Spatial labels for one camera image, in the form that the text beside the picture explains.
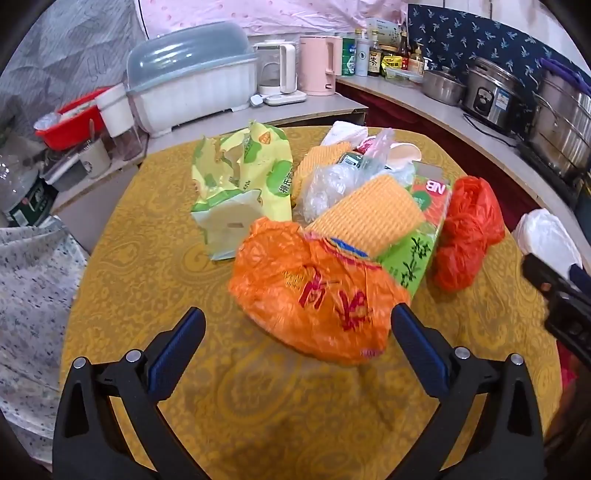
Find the red mesh plastic bag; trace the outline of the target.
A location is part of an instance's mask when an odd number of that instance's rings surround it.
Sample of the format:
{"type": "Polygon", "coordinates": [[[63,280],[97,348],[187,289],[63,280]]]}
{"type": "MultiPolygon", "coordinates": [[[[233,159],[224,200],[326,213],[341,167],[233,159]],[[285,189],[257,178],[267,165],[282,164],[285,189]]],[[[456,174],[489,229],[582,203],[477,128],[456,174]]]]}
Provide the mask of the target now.
{"type": "Polygon", "coordinates": [[[504,237],[502,211],[490,184],[480,177],[459,178],[433,260],[435,284],[448,293],[470,287],[488,249],[504,237]]]}

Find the green tea carton box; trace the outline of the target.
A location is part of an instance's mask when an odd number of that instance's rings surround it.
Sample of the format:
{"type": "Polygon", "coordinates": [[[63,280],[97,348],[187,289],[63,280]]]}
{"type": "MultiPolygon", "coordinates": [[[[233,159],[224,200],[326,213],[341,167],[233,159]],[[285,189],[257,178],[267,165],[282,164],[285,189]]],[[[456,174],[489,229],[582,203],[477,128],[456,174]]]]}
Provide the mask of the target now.
{"type": "Polygon", "coordinates": [[[413,167],[413,184],[407,190],[420,207],[425,221],[377,258],[377,262],[411,297],[419,289],[431,263],[452,195],[452,183],[443,176],[440,167],[423,162],[414,162],[413,167]]]}

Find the orange foam fruit net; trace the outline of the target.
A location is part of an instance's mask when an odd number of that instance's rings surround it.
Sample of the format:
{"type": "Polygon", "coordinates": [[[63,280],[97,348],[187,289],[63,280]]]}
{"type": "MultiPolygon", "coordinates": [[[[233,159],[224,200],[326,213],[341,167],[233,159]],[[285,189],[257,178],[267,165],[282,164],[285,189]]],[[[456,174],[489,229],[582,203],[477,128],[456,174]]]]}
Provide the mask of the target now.
{"type": "Polygon", "coordinates": [[[339,200],[305,230],[341,240],[376,258],[425,220],[409,191],[393,176],[381,174],[339,200]]]}

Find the orange printed plastic bag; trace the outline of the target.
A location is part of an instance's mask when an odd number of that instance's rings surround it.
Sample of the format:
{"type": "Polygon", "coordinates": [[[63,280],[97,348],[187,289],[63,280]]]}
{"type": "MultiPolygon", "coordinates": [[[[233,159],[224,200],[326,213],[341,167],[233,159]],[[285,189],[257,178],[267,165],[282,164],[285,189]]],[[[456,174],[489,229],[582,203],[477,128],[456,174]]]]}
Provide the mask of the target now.
{"type": "Polygon", "coordinates": [[[228,291],[257,326],[320,360],[362,364],[382,355],[394,307],[408,291],[341,241],[263,217],[235,254],[228,291]]]}

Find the pink white paper cup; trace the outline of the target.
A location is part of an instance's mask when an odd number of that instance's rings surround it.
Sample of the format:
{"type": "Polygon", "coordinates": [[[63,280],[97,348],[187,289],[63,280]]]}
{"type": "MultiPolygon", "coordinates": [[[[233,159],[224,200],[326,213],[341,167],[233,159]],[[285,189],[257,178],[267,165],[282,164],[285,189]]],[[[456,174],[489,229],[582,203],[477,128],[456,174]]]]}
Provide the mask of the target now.
{"type": "Polygon", "coordinates": [[[400,170],[414,162],[421,162],[422,152],[413,143],[394,140],[379,141],[377,135],[369,136],[355,148],[356,153],[376,159],[379,165],[400,170]]]}

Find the clear plastic bag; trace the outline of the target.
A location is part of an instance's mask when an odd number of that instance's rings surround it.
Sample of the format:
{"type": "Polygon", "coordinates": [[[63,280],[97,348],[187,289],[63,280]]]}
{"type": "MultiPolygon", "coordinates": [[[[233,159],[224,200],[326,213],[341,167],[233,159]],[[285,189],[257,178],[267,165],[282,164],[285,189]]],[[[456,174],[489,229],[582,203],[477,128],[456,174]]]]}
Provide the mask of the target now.
{"type": "MultiPolygon", "coordinates": [[[[393,129],[384,129],[377,136],[379,141],[397,141],[393,129]]],[[[414,180],[413,163],[403,169],[393,170],[379,165],[376,159],[351,151],[342,155],[335,165],[315,169],[295,204],[297,220],[310,225],[339,200],[380,175],[389,175],[408,188],[414,180]]]]}

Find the white paper tissue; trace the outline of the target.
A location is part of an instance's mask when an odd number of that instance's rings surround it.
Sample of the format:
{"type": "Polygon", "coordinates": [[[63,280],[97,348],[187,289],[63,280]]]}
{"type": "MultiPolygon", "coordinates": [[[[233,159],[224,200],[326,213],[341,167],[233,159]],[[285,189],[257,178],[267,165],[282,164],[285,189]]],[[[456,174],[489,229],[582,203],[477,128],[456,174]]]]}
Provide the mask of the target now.
{"type": "Polygon", "coordinates": [[[356,149],[369,137],[367,126],[356,125],[346,121],[335,121],[328,133],[322,139],[322,146],[332,146],[342,142],[349,142],[349,145],[356,149]]]}

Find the yellow green snack bag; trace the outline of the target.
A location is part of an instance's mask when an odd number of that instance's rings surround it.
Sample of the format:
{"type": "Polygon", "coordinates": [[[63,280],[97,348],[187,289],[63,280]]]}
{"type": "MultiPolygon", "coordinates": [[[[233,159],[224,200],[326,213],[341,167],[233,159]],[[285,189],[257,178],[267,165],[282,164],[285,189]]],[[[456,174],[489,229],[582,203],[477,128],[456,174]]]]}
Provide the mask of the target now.
{"type": "Polygon", "coordinates": [[[261,217],[291,219],[294,160],[287,134],[256,121],[224,137],[197,141],[191,176],[197,200],[191,216],[214,261],[235,257],[261,217]]]}

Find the green glass bottle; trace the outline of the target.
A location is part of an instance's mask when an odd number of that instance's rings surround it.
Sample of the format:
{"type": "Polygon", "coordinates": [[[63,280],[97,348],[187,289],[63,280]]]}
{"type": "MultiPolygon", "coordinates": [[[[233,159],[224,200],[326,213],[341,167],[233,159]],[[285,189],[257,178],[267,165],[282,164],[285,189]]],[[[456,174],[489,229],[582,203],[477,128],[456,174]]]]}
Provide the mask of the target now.
{"type": "Polygon", "coordinates": [[[9,227],[38,226],[49,216],[57,190],[41,176],[44,160],[44,151],[1,150],[1,215],[9,227]]]}

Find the small steel pot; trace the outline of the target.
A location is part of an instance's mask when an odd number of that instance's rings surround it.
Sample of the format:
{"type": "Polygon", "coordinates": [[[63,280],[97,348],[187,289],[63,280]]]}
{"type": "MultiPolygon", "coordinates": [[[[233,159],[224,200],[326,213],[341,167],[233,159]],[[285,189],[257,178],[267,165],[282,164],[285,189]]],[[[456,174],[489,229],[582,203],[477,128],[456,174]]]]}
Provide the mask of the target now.
{"type": "Polygon", "coordinates": [[[464,100],[466,86],[447,71],[428,70],[424,72],[421,91],[440,103],[459,106],[464,100]]]}

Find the blue patterned cloth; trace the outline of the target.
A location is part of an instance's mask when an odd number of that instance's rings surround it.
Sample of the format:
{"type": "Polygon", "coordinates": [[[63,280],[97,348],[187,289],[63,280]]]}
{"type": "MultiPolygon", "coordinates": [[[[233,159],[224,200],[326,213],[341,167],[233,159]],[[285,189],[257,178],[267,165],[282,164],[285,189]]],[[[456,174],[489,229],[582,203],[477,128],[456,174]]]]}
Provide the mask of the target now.
{"type": "Polygon", "coordinates": [[[468,12],[410,4],[410,39],[421,44],[436,68],[446,66],[466,81],[475,60],[482,58],[501,67],[517,80],[513,90],[530,106],[548,63],[571,71],[582,91],[590,92],[590,76],[571,60],[529,34],[499,21],[468,12]]]}

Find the yellow seasoning packet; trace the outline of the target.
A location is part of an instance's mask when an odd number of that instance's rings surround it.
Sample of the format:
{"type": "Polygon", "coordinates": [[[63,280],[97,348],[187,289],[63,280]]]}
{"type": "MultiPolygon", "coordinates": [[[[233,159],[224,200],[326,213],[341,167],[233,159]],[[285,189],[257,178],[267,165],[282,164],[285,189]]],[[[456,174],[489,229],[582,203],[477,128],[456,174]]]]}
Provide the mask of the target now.
{"type": "Polygon", "coordinates": [[[381,76],[386,78],[389,69],[400,70],[403,64],[403,57],[393,52],[383,51],[381,55],[380,72],[381,76]]]}

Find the white bottle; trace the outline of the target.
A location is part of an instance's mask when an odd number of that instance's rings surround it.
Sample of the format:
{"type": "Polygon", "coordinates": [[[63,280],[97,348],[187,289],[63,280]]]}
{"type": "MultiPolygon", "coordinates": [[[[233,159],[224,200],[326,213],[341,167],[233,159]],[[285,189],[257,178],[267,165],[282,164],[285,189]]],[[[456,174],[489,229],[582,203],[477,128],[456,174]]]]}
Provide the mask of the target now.
{"type": "Polygon", "coordinates": [[[356,76],[367,77],[369,75],[369,55],[370,40],[367,31],[356,29],[356,76]]]}

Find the green tin can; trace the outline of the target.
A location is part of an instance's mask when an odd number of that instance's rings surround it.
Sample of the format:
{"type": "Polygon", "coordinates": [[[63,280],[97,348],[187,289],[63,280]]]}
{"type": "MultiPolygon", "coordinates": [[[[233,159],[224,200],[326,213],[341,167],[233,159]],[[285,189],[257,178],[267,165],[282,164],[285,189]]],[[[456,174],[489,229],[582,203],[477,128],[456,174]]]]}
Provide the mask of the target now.
{"type": "Polygon", "coordinates": [[[356,73],[356,39],[342,38],[342,76],[353,76],[356,73]]]}

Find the pink dotted curtain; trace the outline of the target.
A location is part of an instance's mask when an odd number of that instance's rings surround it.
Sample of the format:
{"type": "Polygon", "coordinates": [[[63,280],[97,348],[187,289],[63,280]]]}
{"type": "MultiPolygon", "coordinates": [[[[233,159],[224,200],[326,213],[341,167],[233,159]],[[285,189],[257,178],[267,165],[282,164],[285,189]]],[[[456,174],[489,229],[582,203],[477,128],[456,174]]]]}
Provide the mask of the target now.
{"type": "Polygon", "coordinates": [[[135,3],[150,37],[199,25],[229,21],[249,36],[352,32],[370,18],[399,22],[405,1],[329,0],[144,0],[135,3]]]}

